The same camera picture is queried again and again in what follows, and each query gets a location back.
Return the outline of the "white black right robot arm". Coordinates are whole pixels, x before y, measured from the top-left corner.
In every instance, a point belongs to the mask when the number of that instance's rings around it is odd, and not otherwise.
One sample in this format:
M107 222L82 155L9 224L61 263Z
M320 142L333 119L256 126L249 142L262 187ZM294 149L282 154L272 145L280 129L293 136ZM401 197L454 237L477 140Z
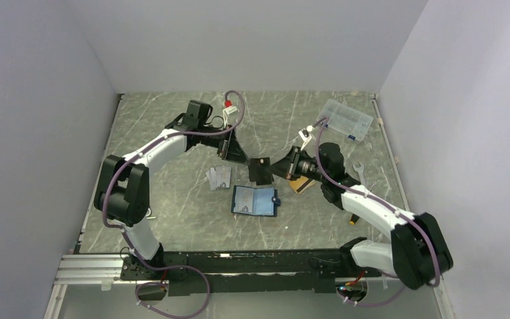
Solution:
M417 290L437 284L452 269L454 260L435 216L402 210L369 191L346 172L337 144L321 144L315 156L294 146L264 169L289 181L306 177L320 182L329 203L358 216L387 238L379 243L360 237L342 246L339 266L346 275L374 268Z

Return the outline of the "blue leather card holder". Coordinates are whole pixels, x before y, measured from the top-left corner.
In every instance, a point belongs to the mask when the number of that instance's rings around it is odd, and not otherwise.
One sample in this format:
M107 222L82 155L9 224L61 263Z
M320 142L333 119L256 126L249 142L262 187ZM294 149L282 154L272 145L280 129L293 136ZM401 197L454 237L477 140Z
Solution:
M272 187L268 188L253 188L254 190L254 211L249 214L245 213L233 213L232 207L233 204L231 202L230 212L232 214L239 215L249 215L249 216L257 216L257 217L276 217L278 213L278 207L282 204L281 200L278 197L278 190Z

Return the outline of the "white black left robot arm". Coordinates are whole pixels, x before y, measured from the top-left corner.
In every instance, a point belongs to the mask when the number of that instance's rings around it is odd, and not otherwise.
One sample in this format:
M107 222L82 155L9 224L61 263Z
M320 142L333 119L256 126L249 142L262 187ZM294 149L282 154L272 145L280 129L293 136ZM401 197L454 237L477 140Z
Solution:
M156 171L197 144L216 149L225 161L247 164L233 124L216 128L209 124L214 108L191 100L187 110L166 125L161 133L125 156L110 155L103 162L94 195L94 207L101 211L105 227L119 230L138 271L148 279L164 270L164 248L146 220L150 209L150 180Z

